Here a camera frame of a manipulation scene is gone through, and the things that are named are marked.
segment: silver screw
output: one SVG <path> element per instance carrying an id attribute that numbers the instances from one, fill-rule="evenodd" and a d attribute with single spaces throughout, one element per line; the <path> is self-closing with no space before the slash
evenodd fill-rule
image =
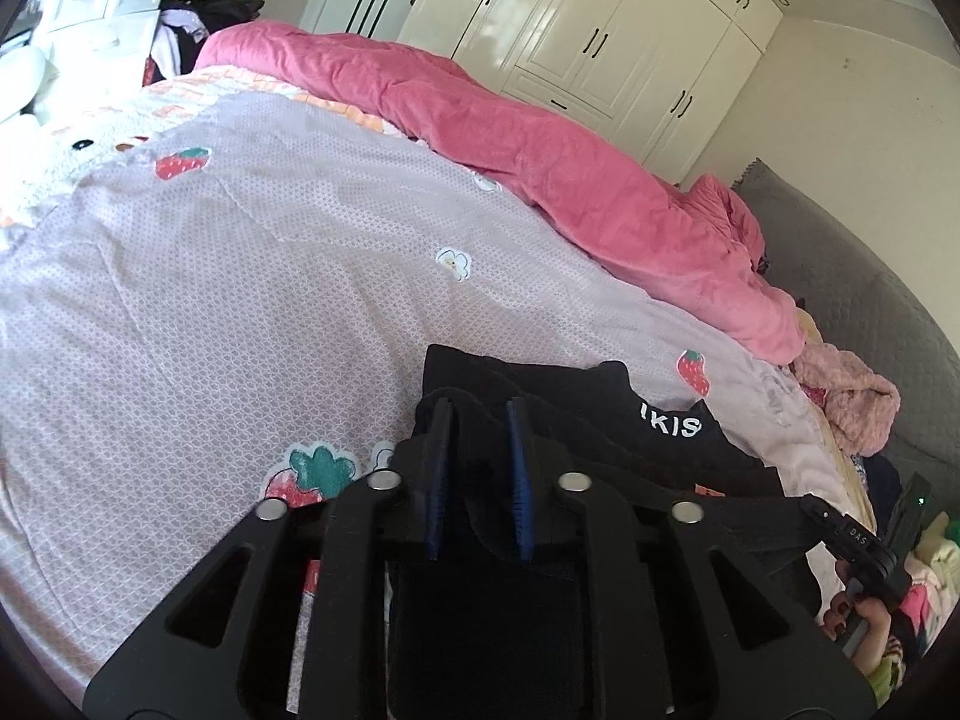
<path id="1" fill-rule="evenodd" d="M 373 471 L 373 473 L 367 477 L 367 484 L 370 485 L 372 490 L 392 490 L 398 487 L 401 481 L 400 474 L 390 469 Z"/>
<path id="2" fill-rule="evenodd" d="M 678 522 L 692 525 L 694 522 L 700 522 L 704 518 L 704 509 L 699 503 L 693 501 L 680 501 L 670 509 L 673 518 Z"/>
<path id="3" fill-rule="evenodd" d="M 585 493 L 590 489 L 593 480 L 585 473 L 569 471 L 560 477 L 560 486 L 568 493 Z"/>
<path id="4" fill-rule="evenodd" d="M 256 515 L 267 522 L 280 519 L 287 512 L 287 505 L 280 498 L 267 498 L 256 505 Z"/>

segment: pink clothing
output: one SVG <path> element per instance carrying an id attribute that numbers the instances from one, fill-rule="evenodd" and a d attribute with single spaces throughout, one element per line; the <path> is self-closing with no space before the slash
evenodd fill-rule
<path id="1" fill-rule="evenodd" d="M 256 20 L 210 37 L 197 68 L 239 65 L 355 105 L 546 213 L 608 271 L 787 365 L 803 349 L 793 300 L 754 273 L 763 239 L 717 179 L 666 188 L 579 124 L 498 97 L 449 59 L 356 35 Z"/>
<path id="2" fill-rule="evenodd" d="M 870 457 L 882 450 L 899 410 L 893 384 L 832 343 L 808 343 L 793 372 L 801 386 L 827 391 L 824 414 L 841 452 Z"/>
<path id="3" fill-rule="evenodd" d="M 920 629 L 925 627 L 926 621 L 930 618 L 930 599 L 926 595 L 926 587 L 922 584 L 910 586 L 904 603 L 901 604 L 901 611 L 913 623 L 913 632 L 919 634 Z"/>

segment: patterned bed sheet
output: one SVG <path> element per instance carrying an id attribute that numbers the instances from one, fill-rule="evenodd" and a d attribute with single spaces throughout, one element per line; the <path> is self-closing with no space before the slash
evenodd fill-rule
<path id="1" fill-rule="evenodd" d="M 90 170 L 118 151 L 136 148 L 160 132 L 189 122 L 226 95 L 251 91 L 283 95 L 340 114 L 374 132 L 404 137 L 381 117 L 353 105 L 321 100 L 272 76 L 232 65 L 205 68 L 144 87 L 121 103 L 85 111 L 69 124 L 42 127 L 35 162 L 23 166 L 22 175 L 8 176 L 8 186 L 0 191 L 0 231 L 17 225 L 36 227 Z M 74 148 L 75 143 L 87 141 L 85 148 Z M 0 235 L 0 251 L 10 240 L 10 235 Z"/>

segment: quilted headboard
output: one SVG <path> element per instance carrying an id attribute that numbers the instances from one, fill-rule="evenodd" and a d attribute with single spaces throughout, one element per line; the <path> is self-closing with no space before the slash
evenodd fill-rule
<path id="1" fill-rule="evenodd" d="M 901 392 L 885 454 L 960 514 L 960 356 L 920 301 L 856 235 L 757 160 L 733 186 L 760 220 L 766 278 L 803 298 L 824 340 Z"/>

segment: dark blue cloth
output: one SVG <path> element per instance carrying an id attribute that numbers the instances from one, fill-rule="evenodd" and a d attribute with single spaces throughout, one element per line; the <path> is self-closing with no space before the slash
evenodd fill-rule
<path id="1" fill-rule="evenodd" d="M 890 524 L 896 500 L 904 492 L 904 485 L 891 461 L 883 455 L 864 458 L 863 467 L 867 471 L 867 495 L 870 495 L 870 503 L 877 516 L 877 536 L 883 536 Z"/>

